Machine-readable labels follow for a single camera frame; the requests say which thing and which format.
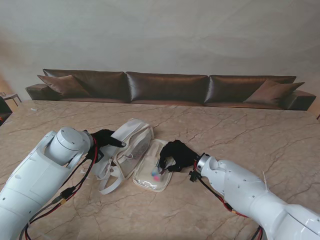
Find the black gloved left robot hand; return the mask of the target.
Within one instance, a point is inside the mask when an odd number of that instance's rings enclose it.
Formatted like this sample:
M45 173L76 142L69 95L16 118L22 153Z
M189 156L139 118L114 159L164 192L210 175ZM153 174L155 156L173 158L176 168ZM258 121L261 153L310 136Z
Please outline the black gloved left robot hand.
M123 148L127 145L125 142L112 137L114 131L109 129L101 129L94 133L89 133L87 130L84 130L84 133L92 139L90 150L93 150L95 147L101 148L107 145L117 148Z

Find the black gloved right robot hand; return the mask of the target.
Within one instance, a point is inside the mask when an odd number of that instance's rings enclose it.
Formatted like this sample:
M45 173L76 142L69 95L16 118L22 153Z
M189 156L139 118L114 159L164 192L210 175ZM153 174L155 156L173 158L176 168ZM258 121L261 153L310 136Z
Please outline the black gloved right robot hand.
M200 156L180 140L168 142L160 152L159 166L169 172L180 172L194 165ZM173 158L174 165L167 166L167 158Z

